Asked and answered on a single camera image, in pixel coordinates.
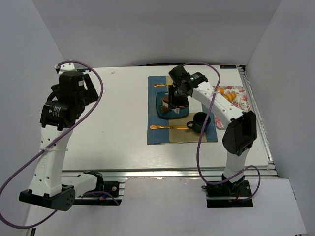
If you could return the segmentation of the croissant bread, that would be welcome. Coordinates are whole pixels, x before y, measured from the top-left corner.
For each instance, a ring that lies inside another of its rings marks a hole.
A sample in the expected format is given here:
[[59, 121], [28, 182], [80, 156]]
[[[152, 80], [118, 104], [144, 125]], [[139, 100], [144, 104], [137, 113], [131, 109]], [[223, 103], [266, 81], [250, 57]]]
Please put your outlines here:
[[223, 95], [223, 97], [227, 99], [230, 103], [232, 103], [235, 100], [236, 96], [237, 95], [235, 93], [226, 93]]

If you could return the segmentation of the gold fork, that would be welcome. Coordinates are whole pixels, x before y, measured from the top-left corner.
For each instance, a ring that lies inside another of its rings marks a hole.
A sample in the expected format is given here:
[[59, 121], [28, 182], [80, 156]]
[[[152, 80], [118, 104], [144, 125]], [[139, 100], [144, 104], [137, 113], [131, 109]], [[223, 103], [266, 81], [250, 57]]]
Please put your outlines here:
[[172, 84], [153, 84], [154, 87], [172, 86]]

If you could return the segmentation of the floral pink tray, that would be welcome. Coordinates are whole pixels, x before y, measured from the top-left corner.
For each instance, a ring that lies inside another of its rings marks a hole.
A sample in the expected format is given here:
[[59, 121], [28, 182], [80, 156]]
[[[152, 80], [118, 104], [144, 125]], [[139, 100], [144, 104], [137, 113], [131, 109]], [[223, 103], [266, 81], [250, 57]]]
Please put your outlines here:
[[251, 110], [248, 96], [245, 89], [242, 86], [221, 86], [224, 89], [224, 94], [226, 93], [235, 93], [237, 96], [235, 100], [231, 103], [235, 107], [248, 112]]

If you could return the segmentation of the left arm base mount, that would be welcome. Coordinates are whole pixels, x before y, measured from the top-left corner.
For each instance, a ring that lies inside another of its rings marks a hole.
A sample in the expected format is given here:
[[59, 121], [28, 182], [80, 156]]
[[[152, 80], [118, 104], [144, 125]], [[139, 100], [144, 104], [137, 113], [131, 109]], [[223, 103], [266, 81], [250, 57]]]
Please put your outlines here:
[[74, 205], [84, 206], [118, 206], [124, 194], [123, 182], [107, 181], [103, 174], [85, 171], [71, 180], [76, 197]]

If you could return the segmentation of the blue label sticker right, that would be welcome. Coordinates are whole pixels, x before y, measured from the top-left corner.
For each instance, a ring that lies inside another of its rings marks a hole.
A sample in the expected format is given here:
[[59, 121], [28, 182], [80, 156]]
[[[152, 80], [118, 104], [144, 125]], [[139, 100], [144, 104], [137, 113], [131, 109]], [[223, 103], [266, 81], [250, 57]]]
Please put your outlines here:
[[220, 65], [220, 69], [237, 69], [236, 65]]

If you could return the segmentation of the dark green mug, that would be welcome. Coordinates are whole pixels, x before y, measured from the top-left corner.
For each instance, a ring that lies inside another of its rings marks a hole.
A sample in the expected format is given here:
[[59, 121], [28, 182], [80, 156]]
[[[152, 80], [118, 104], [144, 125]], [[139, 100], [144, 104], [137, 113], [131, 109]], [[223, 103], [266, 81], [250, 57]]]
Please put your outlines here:
[[187, 128], [192, 129], [196, 133], [201, 133], [203, 125], [205, 125], [204, 130], [207, 129], [207, 126], [211, 122], [211, 118], [208, 117], [207, 121], [206, 120], [207, 113], [204, 112], [198, 112], [193, 116], [193, 120], [187, 122]]

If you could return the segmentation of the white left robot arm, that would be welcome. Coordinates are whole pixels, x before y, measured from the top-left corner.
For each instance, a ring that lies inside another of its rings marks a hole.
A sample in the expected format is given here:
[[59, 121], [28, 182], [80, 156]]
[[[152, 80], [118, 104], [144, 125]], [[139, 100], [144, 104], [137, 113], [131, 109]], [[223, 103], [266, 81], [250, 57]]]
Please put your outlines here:
[[88, 74], [79, 72], [75, 62], [56, 65], [59, 82], [43, 106], [40, 155], [28, 189], [20, 192], [19, 201], [45, 208], [68, 211], [75, 198], [90, 191], [102, 191], [102, 174], [85, 171], [62, 183], [62, 169], [73, 128], [84, 118], [85, 107], [99, 102]]

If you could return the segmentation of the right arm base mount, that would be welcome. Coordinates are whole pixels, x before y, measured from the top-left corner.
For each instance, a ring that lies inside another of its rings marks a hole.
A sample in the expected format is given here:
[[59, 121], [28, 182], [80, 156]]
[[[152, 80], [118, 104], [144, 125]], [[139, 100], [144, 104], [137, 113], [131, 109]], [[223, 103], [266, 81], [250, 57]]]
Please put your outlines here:
[[207, 208], [252, 208], [253, 201], [249, 182], [243, 181], [231, 190], [227, 183], [220, 185], [203, 185], [201, 189], [206, 193]]

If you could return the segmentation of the gold knife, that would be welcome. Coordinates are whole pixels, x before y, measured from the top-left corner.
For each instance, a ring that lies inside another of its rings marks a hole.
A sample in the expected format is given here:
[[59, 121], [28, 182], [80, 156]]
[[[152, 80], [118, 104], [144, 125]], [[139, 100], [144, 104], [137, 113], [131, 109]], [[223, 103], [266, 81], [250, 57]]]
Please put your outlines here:
[[150, 125], [149, 128], [151, 130], [157, 130], [157, 129], [178, 129], [178, 130], [185, 130], [189, 129], [186, 126], [177, 126], [177, 125], [172, 125], [172, 126], [163, 126], [163, 125]]

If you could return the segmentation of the blue and tan placemat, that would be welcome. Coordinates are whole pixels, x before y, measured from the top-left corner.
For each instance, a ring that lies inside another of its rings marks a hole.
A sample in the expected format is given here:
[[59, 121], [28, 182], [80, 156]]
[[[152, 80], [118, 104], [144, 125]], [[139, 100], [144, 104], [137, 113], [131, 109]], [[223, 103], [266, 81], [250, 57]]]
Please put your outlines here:
[[[154, 87], [153, 84], [170, 84], [172, 80], [169, 76], [150, 76], [148, 77], [148, 126], [163, 125], [163, 126], [187, 126], [187, 122], [193, 120], [193, 116], [198, 112], [208, 113], [208, 109], [200, 102], [188, 98], [189, 101], [189, 115], [181, 119], [161, 119], [158, 117], [156, 110], [156, 95], [158, 92], [168, 92], [168, 87]], [[198, 142], [199, 133], [192, 129], [178, 130], [178, 129], [157, 129], [147, 131], [147, 144], [158, 145], [168, 143], [192, 143]]]

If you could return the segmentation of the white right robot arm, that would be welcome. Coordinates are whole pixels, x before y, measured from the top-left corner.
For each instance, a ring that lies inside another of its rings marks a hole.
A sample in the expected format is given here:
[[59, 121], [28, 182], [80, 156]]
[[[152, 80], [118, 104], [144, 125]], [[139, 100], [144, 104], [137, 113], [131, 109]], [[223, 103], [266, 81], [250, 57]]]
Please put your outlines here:
[[183, 65], [174, 67], [169, 76], [173, 81], [171, 97], [195, 99], [208, 108], [209, 114], [220, 119], [226, 130], [222, 144], [227, 151], [226, 166], [221, 181], [205, 181], [208, 185], [225, 184], [232, 188], [244, 181], [246, 157], [257, 139], [257, 121], [253, 111], [244, 112], [234, 106], [218, 91], [219, 83], [211, 85], [207, 77], [199, 72], [189, 74]]

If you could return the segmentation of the round bread roll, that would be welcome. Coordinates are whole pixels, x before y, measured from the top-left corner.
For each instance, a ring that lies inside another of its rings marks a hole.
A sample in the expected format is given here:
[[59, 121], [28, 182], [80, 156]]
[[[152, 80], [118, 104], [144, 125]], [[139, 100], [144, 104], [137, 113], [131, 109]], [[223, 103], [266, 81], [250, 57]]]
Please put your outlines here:
[[218, 87], [217, 91], [221, 94], [224, 95], [224, 89], [222, 87]]

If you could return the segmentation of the teal square plate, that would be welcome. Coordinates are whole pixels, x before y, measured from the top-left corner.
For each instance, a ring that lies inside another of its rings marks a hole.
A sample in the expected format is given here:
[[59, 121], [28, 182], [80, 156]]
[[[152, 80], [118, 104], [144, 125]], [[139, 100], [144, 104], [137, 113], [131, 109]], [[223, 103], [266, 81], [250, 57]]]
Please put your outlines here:
[[171, 111], [171, 112], [168, 112], [167, 114], [163, 115], [161, 113], [160, 102], [165, 96], [168, 96], [168, 92], [166, 92], [166, 91], [158, 92], [156, 95], [156, 110], [157, 110], [157, 115], [159, 118], [167, 119], [167, 120], [181, 119], [181, 118], [185, 118], [189, 115], [189, 107], [186, 109], [178, 109], [179, 110], [178, 114]]

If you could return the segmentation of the sliced bread piece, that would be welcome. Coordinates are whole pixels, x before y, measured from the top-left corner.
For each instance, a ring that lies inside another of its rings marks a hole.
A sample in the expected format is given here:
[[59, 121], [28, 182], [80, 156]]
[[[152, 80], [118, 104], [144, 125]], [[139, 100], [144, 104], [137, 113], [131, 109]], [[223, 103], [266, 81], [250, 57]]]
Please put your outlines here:
[[168, 99], [168, 96], [165, 96], [161, 102], [160, 102], [160, 108], [161, 108], [161, 113], [164, 115], [164, 114], [167, 114], [168, 112], [175, 112], [175, 113], [179, 113], [179, 110], [178, 108], [171, 108], [169, 107], [169, 99]]

